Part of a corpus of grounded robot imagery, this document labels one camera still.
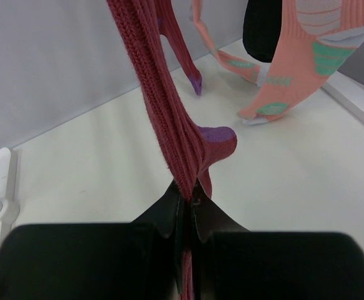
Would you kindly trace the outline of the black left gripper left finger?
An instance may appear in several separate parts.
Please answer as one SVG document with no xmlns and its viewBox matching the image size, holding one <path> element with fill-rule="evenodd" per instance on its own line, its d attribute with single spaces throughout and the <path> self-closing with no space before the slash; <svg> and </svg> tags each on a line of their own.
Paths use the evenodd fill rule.
<svg viewBox="0 0 364 300">
<path fill-rule="evenodd" d="M 184 211 L 172 183 L 129 223 L 19 226 L 0 247 L 0 299 L 170 299 Z"/>
</svg>

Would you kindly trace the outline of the maroon purple sock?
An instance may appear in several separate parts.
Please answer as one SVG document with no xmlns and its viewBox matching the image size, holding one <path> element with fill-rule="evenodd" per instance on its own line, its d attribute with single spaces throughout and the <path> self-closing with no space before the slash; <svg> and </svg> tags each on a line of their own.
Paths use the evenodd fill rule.
<svg viewBox="0 0 364 300">
<path fill-rule="evenodd" d="M 199 127 L 187 114 L 167 68 L 160 38 L 183 45 L 169 1 L 109 1 L 109 9 L 140 82 L 148 117 L 173 180 L 138 218 L 172 241 L 181 299 L 222 299 L 225 282 L 213 238 L 242 227 L 211 198 L 209 168 L 229 157 L 229 127 Z"/>
<path fill-rule="evenodd" d="M 171 0 L 155 0 L 159 33 L 165 36 L 196 95 L 202 93 L 202 76 L 190 56 L 177 23 Z"/>
</svg>

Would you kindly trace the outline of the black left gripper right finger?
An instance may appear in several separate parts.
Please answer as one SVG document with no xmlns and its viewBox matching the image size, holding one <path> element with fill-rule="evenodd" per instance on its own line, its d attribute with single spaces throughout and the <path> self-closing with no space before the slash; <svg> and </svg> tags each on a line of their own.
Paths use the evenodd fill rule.
<svg viewBox="0 0 364 300">
<path fill-rule="evenodd" d="M 364 252 L 341 232 L 249 231 L 197 184 L 195 299 L 364 299 Z"/>
</svg>

